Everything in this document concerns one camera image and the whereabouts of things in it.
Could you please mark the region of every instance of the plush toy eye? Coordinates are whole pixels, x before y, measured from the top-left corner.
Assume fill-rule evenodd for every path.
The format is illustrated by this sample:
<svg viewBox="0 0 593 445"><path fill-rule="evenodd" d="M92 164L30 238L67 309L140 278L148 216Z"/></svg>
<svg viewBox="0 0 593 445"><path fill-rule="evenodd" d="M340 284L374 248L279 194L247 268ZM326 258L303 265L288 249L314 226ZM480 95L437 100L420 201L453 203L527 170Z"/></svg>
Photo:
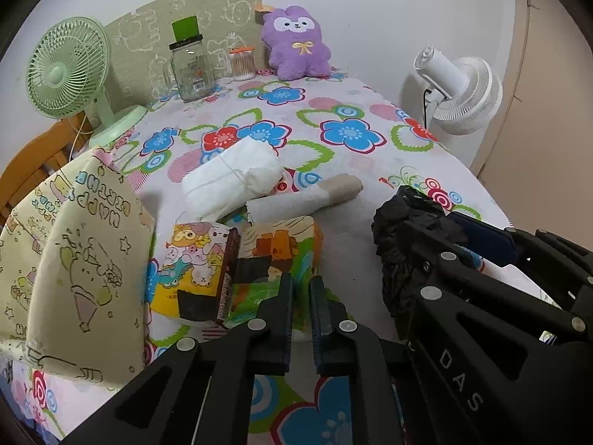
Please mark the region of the plush toy eye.
<svg viewBox="0 0 593 445"><path fill-rule="evenodd" d="M299 25L305 26L308 30L315 28L315 23L310 18L302 16L298 19Z"/></svg>
<svg viewBox="0 0 593 445"><path fill-rule="evenodd" d="M292 21L284 16L279 16L274 20L274 28L279 32L288 30L292 24Z"/></svg>

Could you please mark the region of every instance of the fan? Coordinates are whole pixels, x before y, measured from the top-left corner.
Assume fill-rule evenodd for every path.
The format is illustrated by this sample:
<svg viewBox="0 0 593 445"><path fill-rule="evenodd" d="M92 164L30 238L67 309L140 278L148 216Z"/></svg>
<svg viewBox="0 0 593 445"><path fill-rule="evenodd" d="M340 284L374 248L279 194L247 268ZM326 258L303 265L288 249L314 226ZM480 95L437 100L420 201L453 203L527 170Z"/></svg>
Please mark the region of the fan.
<svg viewBox="0 0 593 445"><path fill-rule="evenodd" d="M427 47L416 57L414 68L432 87L428 96L425 92L426 127L434 118L445 132L465 135L487 126L498 112L502 85L484 60L462 57L450 62Z"/></svg>
<svg viewBox="0 0 593 445"><path fill-rule="evenodd" d="M103 86L108 70L109 40L101 24L83 16L67 18L37 44L27 71L27 93L35 108L51 118L71 117L94 101L102 125L90 145L106 145L146 113L143 106L133 105L113 114Z"/></svg>

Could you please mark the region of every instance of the wooden chair back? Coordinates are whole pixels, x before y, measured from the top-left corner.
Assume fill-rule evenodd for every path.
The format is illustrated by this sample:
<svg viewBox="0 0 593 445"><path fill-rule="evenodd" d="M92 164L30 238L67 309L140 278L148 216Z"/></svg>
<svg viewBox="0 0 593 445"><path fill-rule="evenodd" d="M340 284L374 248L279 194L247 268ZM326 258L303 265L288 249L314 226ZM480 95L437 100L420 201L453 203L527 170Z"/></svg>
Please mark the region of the wooden chair back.
<svg viewBox="0 0 593 445"><path fill-rule="evenodd" d="M80 151L90 138L90 135L83 135L82 132L93 130L88 120L84 122L81 134L74 143L76 132L83 122L84 112L64 118L34 138L13 157L0 175L0 225L6 223L14 206L49 177L44 165L57 171L67 164L66 147L73 145L76 151Z"/></svg>

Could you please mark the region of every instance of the tablecloth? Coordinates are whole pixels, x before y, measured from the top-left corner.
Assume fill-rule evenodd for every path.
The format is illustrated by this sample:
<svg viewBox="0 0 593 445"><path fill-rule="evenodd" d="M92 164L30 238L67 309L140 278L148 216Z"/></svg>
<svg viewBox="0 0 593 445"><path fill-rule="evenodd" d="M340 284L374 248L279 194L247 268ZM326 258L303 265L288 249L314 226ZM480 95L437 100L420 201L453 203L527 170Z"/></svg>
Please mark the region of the tablecloth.
<svg viewBox="0 0 593 445"><path fill-rule="evenodd" d="M324 234L319 269L325 286L354 319L380 337L396 338L381 298L381 262L371 221L399 185L416 187L449 211L501 228L509 225L482 185L431 133L337 69L326 79L294 82L280 82L271 70L262 70L248 82L222 80L215 90L193 103L178 95L152 103L142 121L112 146L116 165L156 218L149 278L165 258L165 242L185 211L183 176L246 136L268 142L277 152L286 169L277 192L298 192L342 172L362 180L364 190L356 199L314 215ZM244 227L244 214L231 222ZM144 362L149 363L183 336L204 341L225 330L186 326L146 306L145 333ZM57 438L117 392L16 362L10 377L25 417ZM227 426L223 420L221 426ZM293 343L286 377L256 377L249 444L342 444L350 443L350 436L348 379L316 375L310 342Z"/></svg>

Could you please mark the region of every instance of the yellow bow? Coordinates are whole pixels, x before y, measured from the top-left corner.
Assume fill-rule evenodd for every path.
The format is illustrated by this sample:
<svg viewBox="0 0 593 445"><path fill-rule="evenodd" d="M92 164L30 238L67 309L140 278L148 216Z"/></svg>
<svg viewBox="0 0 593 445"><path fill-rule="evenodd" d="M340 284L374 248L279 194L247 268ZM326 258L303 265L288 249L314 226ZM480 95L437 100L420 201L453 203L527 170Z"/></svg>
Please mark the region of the yellow bow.
<svg viewBox="0 0 593 445"><path fill-rule="evenodd" d="M307 52L310 55L312 53L312 51L309 49L312 47L313 47L313 42L311 42L311 41L309 41L309 42L295 42L292 44L293 49L301 49L301 52L299 53L299 55L303 55L303 53L305 53L305 52Z"/></svg>

